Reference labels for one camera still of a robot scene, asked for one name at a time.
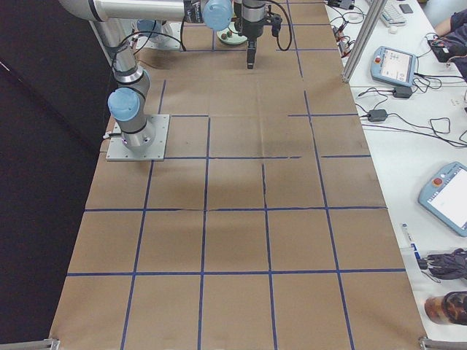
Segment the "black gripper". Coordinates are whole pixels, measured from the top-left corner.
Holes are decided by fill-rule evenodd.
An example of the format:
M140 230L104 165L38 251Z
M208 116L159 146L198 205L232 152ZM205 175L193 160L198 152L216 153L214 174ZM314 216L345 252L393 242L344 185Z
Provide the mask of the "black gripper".
M247 68L253 69L255 65L255 55L257 49L256 39L263 35L263 27L271 26L271 35L279 37L282 27L282 17L266 10L245 10L241 16L242 36L247 37Z

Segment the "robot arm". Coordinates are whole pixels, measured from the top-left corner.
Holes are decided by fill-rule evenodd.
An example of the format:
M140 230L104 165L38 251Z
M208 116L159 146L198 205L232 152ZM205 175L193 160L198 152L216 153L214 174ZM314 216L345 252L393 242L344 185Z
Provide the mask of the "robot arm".
M90 22L107 55L118 89L107 104L121 130L123 145L146 149L155 136L143 109L150 75L137 63L131 38L170 39L182 42L171 23L203 23L215 32L231 23L247 40L247 68L255 63L257 40L264 26L278 37L285 15L271 11L264 1L62 1L61 6L77 18Z

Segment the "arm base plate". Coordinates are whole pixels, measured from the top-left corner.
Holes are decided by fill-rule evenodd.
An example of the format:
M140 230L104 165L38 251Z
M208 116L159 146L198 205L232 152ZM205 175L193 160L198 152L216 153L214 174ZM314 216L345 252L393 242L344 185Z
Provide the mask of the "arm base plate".
M180 50L181 22L161 20L136 20L133 23L137 36L136 49Z
M146 114L144 129L135 134L121 131L117 122L107 135L107 161L164 161L169 132L169 114Z

